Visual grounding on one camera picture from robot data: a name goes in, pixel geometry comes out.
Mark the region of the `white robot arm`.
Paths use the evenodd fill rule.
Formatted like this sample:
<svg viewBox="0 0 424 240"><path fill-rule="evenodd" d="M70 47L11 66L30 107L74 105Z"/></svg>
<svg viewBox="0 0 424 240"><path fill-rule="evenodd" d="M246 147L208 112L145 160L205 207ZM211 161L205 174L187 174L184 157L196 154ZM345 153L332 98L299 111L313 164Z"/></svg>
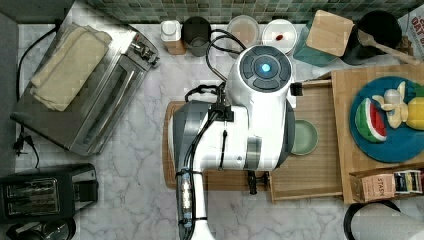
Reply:
<svg viewBox="0 0 424 240"><path fill-rule="evenodd" d="M203 172L273 171L289 156L295 115L287 99L292 65L279 49L252 46L239 55L214 103L190 100L168 124L180 240L213 240Z"/></svg>

